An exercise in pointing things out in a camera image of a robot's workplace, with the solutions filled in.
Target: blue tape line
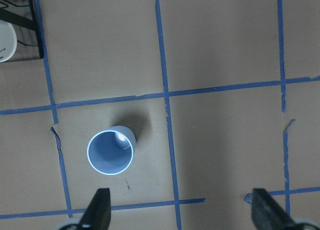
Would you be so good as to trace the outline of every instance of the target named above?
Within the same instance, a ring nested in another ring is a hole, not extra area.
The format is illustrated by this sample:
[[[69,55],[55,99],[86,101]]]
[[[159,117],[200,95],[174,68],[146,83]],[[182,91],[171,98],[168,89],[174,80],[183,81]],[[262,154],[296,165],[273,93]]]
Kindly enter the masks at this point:
[[[43,45],[43,64],[44,64],[44,70],[45,70],[45,79],[46,84],[48,87],[48,93],[50,98],[50,104],[51,104],[51,110],[52,110],[52,116],[53,116],[53,123],[57,124],[59,122],[58,120],[58,113],[56,108],[56,103],[54,99],[54,89],[52,86],[51,81],[51,74],[50,74],[50,68],[49,68],[49,60],[48,60],[48,53],[47,53],[47,46],[46,46],[46,38],[45,38],[45,31],[44,26],[42,22],[42,15],[41,15],[41,7],[40,7],[40,0],[34,0],[35,3],[35,9],[37,14],[37,20],[39,25],[39,30],[41,33],[41,39],[42,39],[42,45]]]
[[[306,193],[314,193],[314,192],[320,192],[320,186],[315,186],[315,187],[305,187],[305,188],[299,188],[299,189],[294,189],[294,190],[280,190],[280,191],[270,191],[269,194],[271,196],[283,196],[286,194],[306,194]],[[245,196],[243,199],[247,204],[251,204],[251,199],[253,197],[252,193],[249,193],[248,195]]]
[[[61,171],[61,177],[62,177],[62,184],[63,184],[63,190],[64,190],[66,209],[67,209],[69,218],[72,218],[73,214],[72,214],[72,207],[71,207],[70,194],[69,194],[69,188],[68,188],[64,155],[61,151],[61,140],[60,140],[60,138],[59,138],[59,136],[53,126],[50,128],[50,130],[55,136],[56,147],[57,147],[58,153],[59,153],[59,164],[60,164],[60,171]]]
[[[283,132],[283,161],[284,161],[284,190],[285,190],[285,211],[290,215],[290,174],[289,174],[289,149],[288,149],[288,132],[291,125],[295,122],[292,119]]]
[[[279,38],[279,62],[280,62],[280,79],[281,79],[281,105],[282,112],[286,112],[286,72],[285,72],[285,50],[284,50],[284,19],[282,0],[277,0],[278,15],[278,38]]]
[[[205,203],[205,202],[206,202],[206,198],[179,200],[180,204],[201,204],[201,203]]]
[[[313,77],[313,78],[311,77],[290,78],[286,80],[286,84],[297,84],[297,83],[307,83],[307,82],[316,82],[316,81],[320,81],[320,76]],[[234,84],[234,85],[171,91],[168,93],[168,95],[170,97],[186,96],[186,95],[224,92],[224,91],[240,90],[240,89],[272,87],[272,86],[280,86],[280,85],[282,85],[281,81],[262,81],[262,82],[251,82],[251,83],[241,83],[241,84]],[[62,108],[71,108],[71,107],[105,104],[105,103],[118,103],[118,102],[128,102],[128,101],[137,101],[137,100],[146,100],[146,99],[156,99],[156,98],[163,98],[166,95],[167,93],[165,94],[163,92],[158,92],[158,93],[145,94],[141,96],[132,95],[132,96],[110,97],[110,98],[83,100],[83,101],[71,101],[71,102],[57,103],[56,108],[62,109]],[[50,105],[18,108],[18,109],[6,109],[6,110],[0,110],[0,115],[32,113],[32,112],[38,112],[38,111],[46,111],[50,109],[51,109]]]
[[[136,100],[145,100],[145,99],[157,99],[164,97],[163,92],[159,93],[150,93],[141,96],[119,96],[119,97],[110,97],[110,98],[101,98],[101,99],[93,99],[93,100],[83,100],[83,101],[70,101],[64,103],[57,103],[56,108],[71,108],[78,106],[87,106],[87,105],[96,105],[96,104],[106,104],[106,103],[119,103],[119,102],[128,102],[128,101],[136,101]]]
[[[306,194],[306,193],[314,193],[314,192],[320,192],[320,186],[299,188],[299,189],[294,189],[290,191],[291,194]]]
[[[179,204],[200,204],[206,201],[205,198],[195,198],[195,199],[186,199],[180,200]],[[164,206],[173,206],[176,205],[176,201],[158,201],[158,202],[148,202],[148,203],[137,203],[137,204],[129,204],[129,205],[118,205],[112,206],[112,211],[118,210],[128,210],[128,209],[144,209],[144,208],[154,208],[154,207],[164,207]],[[86,209],[73,209],[73,214],[83,214]]]
[[[19,214],[0,215],[0,220],[3,220],[3,219],[17,219],[17,218],[44,217],[44,216],[66,215],[66,214],[68,214],[67,210],[28,212],[28,213],[19,213]]]
[[[0,115],[25,114],[25,113],[33,113],[33,112],[39,112],[39,111],[47,111],[47,110],[51,110],[50,105],[0,110]]]
[[[159,201],[159,202],[149,202],[149,203],[138,203],[130,205],[120,205],[112,206],[112,211],[117,210],[126,210],[126,209],[143,209],[143,208],[153,208],[153,207],[163,207],[163,206],[172,206],[175,205],[175,201]]]
[[[182,230],[180,204],[179,204],[178,178],[177,178],[176,158],[175,158],[175,149],[174,149],[174,137],[173,137],[173,131],[172,131],[172,120],[171,120],[171,109],[170,109],[170,98],[169,98],[169,84],[168,84],[166,54],[165,54],[165,42],[164,42],[164,33],[163,33],[162,20],[161,20],[160,0],[155,0],[155,17],[156,17],[156,26],[157,26],[159,50],[160,50],[163,92],[165,95],[164,103],[165,103],[165,110],[167,113],[166,122],[167,122],[169,151],[170,151],[170,160],[171,160],[173,195],[174,195],[174,201],[175,201],[176,225],[178,230]]]
[[[286,84],[299,84],[299,83],[307,83],[307,82],[316,82],[320,81],[320,76],[316,77],[297,77],[297,78],[290,78],[285,80]]]
[[[206,94],[206,93],[223,92],[223,91],[230,91],[230,90],[272,87],[272,86],[279,86],[279,85],[281,85],[281,81],[261,81],[261,82],[242,83],[242,84],[234,84],[234,85],[226,85],[226,86],[215,86],[215,87],[207,87],[207,88],[171,91],[169,92],[169,96],[173,97],[173,96]]]

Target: blue cup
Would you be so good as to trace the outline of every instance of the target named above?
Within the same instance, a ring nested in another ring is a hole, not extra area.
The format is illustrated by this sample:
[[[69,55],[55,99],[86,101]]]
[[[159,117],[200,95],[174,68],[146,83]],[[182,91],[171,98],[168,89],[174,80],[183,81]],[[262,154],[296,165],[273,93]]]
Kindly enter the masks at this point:
[[[91,138],[86,154],[96,171],[105,175],[117,175],[130,166],[135,147],[136,138],[129,128],[113,126]]]

